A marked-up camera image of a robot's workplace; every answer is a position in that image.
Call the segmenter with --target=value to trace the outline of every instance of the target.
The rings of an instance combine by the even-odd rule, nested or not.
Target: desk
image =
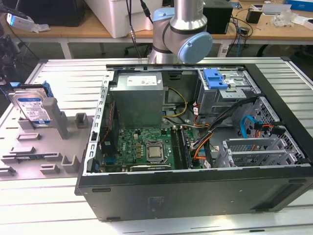
[[[241,1],[242,9],[249,8],[251,2]],[[239,10],[233,10],[235,16]],[[294,11],[295,13],[313,17],[313,12]],[[238,18],[245,21],[247,11],[242,11],[238,14]],[[305,28],[302,25],[295,24],[294,27],[274,27],[271,25],[270,20],[272,16],[261,15],[258,24],[252,24],[253,35],[247,40],[247,44],[281,44],[281,45],[313,45],[313,31]],[[5,25],[5,30],[12,35],[15,42],[19,39],[14,38],[12,32]],[[79,27],[62,27],[52,26],[51,31],[42,33],[31,33],[18,29],[13,29],[14,32],[24,42],[37,42],[37,43],[60,43],[64,57],[71,59],[71,51],[68,47],[69,43],[131,43],[131,38],[112,38],[108,31],[103,27],[96,16],[88,11],[85,19]],[[219,49],[219,57],[226,57],[226,53],[230,44],[232,44],[236,35],[234,25],[228,27],[226,34],[213,34],[213,43],[221,44]],[[152,31],[139,31],[136,32],[138,43],[152,43]]]

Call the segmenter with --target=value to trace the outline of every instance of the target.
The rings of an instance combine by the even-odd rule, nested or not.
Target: yellow wire
[[[181,115],[183,115],[185,112],[186,112],[186,110],[187,110],[187,104],[188,104],[188,102],[186,101],[186,99],[182,96],[182,94],[181,93],[179,93],[177,90],[175,90],[174,88],[171,88],[171,87],[169,87],[168,88],[169,90],[173,90],[174,92],[176,92],[182,99],[183,99],[183,101],[184,101],[184,103],[185,103],[185,107],[184,107],[184,110],[181,112],[181,113],[179,113],[179,114],[174,114],[174,115],[165,115],[165,116],[163,116],[163,118],[175,118],[175,117],[179,117],[179,116],[181,116]]]

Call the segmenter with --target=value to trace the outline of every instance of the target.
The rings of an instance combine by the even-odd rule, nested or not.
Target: expansion slot
[[[191,161],[183,129],[171,128],[171,139],[176,169],[190,169]]]
[[[171,127],[172,150],[176,169],[183,169],[182,158],[179,151],[179,138],[175,128]]]
[[[185,157],[184,167],[185,169],[191,169],[191,161],[190,161],[189,151],[187,147],[187,142],[186,142],[185,135],[184,135],[184,129],[181,128],[178,134],[179,134],[179,140],[181,140],[180,149],[181,149],[183,156]]]

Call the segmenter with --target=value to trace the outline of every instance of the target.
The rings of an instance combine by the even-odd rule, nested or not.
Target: power supply label
[[[50,123],[47,111],[42,107],[40,98],[18,98],[19,106],[25,116],[34,124]]]
[[[156,86],[156,76],[129,76],[127,78],[127,86]]]

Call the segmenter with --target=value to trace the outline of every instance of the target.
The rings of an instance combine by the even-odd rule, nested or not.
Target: white box
[[[312,23],[312,19],[310,19],[310,21],[305,21],[303,24],[304,27],[313,30],[313,23]]]
[[[85,0],[99,21],[113,38],[125,37],[130,33],[125,0]],[[162,7],[162,0],[144,0],[151,12]],[[134,31],[152,30],[153,25],[145,16],[140,0],[132,0],[132,25]]]

